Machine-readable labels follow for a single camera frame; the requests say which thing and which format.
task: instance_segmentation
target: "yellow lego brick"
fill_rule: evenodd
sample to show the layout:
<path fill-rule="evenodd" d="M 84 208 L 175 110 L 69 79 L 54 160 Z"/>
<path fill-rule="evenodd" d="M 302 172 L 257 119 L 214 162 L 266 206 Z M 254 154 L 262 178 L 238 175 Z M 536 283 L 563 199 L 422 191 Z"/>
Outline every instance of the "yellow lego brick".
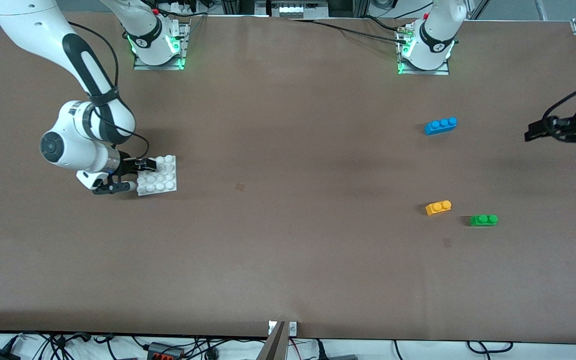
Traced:
<path fill-rule="evenodd" d="M 452 203 L 450 203 L 450 201 L 448 201 L 448 200 L 433 202 L 433 203 L 429 203 L 425 207 L 425 212 L 428 213 L 428 216 L 430 216 L 432 214 L 447 212 L 452 207 L 453 207 Z"/>

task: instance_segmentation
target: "red cable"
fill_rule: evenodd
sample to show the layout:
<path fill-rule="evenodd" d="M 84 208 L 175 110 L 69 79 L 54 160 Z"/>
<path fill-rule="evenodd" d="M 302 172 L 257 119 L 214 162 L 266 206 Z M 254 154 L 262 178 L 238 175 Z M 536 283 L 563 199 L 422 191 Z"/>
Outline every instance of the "red cable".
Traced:
<path fill-rule="evenodd" d="M 297 357 L 299 357 L 299 360 L 302 360 L 302 354 L 299 353 L 299 349 L 297 348 L 297 344 L 295 344 L 295 340 L 293 340 L 293 338 L 290 338 L 290 342 L 292 343 L 292 347 L 294 348 L 295 351 L 297 351 Z"/>

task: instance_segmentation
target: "table surface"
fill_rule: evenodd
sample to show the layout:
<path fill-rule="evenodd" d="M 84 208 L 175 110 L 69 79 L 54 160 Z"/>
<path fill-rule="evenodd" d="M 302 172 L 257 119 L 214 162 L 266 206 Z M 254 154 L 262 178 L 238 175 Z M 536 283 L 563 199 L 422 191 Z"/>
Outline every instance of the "table surface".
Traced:
<path fill-rule="evenodd" d="M 85 94 L 0 31 L 0 330 L 576 343 L 576 145 L 523 141 L 576 89 L 568 23 L 466 22 L 450 76 L 421 76 L 390 43 L 253 17 L 206 18 L 183 71 L 133 71 L 112 14 L 68 17 L 117 48 L 178 191 L 93 196 L 48 164 L 41 135 Z"/>

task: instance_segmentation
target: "blue lego brick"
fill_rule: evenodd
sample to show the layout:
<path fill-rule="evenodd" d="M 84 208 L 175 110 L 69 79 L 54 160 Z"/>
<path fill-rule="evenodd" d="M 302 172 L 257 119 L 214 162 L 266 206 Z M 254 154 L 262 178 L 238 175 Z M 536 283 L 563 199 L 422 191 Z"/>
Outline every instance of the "blue lego brick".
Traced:
<path fill-rule="evenodd" d="M 455 117 L 450 118 L 442 118 L 441 120 L 434 120 L 426 123 L 425 134 L 426 135 L 435 135 L 441 134 L 445 132 L 450 132 L 457 127 L 457 119 Z"/>

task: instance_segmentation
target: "green lego brick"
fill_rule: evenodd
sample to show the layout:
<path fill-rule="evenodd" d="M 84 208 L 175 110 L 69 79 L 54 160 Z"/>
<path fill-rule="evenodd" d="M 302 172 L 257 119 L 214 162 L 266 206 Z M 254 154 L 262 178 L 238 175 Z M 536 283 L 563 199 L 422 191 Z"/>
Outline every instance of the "green lego brick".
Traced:
<path fill-rule="evenodd" d="M 495 226 L 499 218 L 497 215 L 475 215 L 470 217 L 470 226 Z"/>

